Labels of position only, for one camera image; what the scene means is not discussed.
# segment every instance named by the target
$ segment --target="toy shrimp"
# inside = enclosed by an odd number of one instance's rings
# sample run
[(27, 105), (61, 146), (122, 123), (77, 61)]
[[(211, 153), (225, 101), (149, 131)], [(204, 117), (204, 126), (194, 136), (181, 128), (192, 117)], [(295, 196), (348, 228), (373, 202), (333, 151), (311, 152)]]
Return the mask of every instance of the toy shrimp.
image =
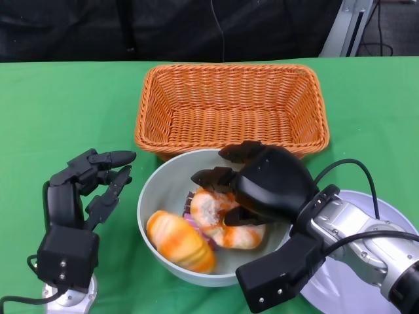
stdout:
[(226, 249), (254, 249), (263, 239), (264, 224), (259, 226), (226, 226), (225, 214), (239, 206), (233, 194), (208, 192), (198, 188), (191, 201), (191, 216), (207, 236)]

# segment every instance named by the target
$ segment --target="table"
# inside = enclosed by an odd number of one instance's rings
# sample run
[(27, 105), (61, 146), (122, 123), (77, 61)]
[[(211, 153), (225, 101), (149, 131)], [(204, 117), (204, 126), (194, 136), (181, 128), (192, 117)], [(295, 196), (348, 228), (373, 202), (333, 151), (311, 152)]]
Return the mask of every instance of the table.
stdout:
[[(419, 227), (419, 58), (286, 62), (314, 69), (325, 98), (331, 143), (305, 159), (311, 173), (341, 158), (357, 158), (371, 171), (378, 197)], [(94, 147), (134, 150), (137, 160), (134, 181), (121, 194), (120, 205), (96, 228), (99, 295), (91, 313), (249, 313), (239, 286), (182, 282), (154, 259), (139, 234), (137, 198), (160, 162), (135, 146), (134, 126), (143, 77), (158, 64), (0, 64), (0, 296), (41, 296), (42, 283), (26, 257), (36, 253), (45, 232), (42, 185), (68, 160)], [(334, 170), (321, 186), (329, 183), (369, 192), (363, 173), (352, 165)], [(44, 310), (8, 303), (5, 311)], [(319, 312), (299, 296), (267, 313)]]

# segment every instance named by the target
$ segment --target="black curtain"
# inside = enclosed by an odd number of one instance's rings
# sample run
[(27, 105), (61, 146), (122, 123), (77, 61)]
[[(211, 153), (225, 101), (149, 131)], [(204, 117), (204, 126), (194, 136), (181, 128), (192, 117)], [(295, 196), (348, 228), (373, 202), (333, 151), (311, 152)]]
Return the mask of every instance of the black curtain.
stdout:
[(317, 57), (342, 2), (212, 1), (0, 0), (0, 61)]

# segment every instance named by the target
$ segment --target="orange wicker basket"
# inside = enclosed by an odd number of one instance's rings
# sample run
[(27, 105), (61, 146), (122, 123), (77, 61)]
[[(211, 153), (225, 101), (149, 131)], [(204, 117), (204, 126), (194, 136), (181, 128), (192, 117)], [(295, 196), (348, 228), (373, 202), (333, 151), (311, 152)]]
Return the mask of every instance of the orange wicker basket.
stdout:
[(302, 65), (175, 64), (144, 80), (137, 145), (163, 160), (245, 140), (298, 157), (329, 143), (319, 80)]

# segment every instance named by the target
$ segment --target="robotic hand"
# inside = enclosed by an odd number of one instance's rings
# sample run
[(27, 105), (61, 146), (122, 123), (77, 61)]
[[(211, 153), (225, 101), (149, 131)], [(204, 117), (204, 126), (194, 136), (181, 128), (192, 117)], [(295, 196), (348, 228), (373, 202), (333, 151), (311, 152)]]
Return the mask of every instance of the robotic hand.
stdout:
[(280, 147), (259, 142), (231, 145), (220, 156), (243, 163), (239, 172), (227, 167), (202, 170), (192, 180), (207, 190), (232, 192), (239, 207), (228, 212), (225, 224), (264, 224), (288, 219), (290, 239), (277, 251), (239, 267), (236, 275), (253, 313), (294, 298), (325, 262), (326, 256), (351, 267), (366, 283), (380, 287), (385, 299), (402, 314), (419, 313), (419, 241), (400, 226), (376, 218), (339, 198), (339, 188), (320, 191), (303, 163)]
[[(37, 254), (28, 264), (46, 285), (43, 299), (6, 296), (0, 299), (0, 314), (6, 301), (48, 304), (46, 312), (87, 313), (96, 297), (93, 271), (98, 266), (99, 236), (93, 233), (104, 223), (119, 202), (119, 194), (132, 181), (131, 166), (135, 152), (118, 151), (98, 154), (90, 149), (70, 160), (68, 167), (53, 175), (43, 187), (46, 234)], [(118, 172), (112, 168), (122, 167)], [(84, 220), (81, 196), (99, 185), (109, 186), (94, 196), (86, 207)], [(36, 265), (31, 259), (37, 259)]]

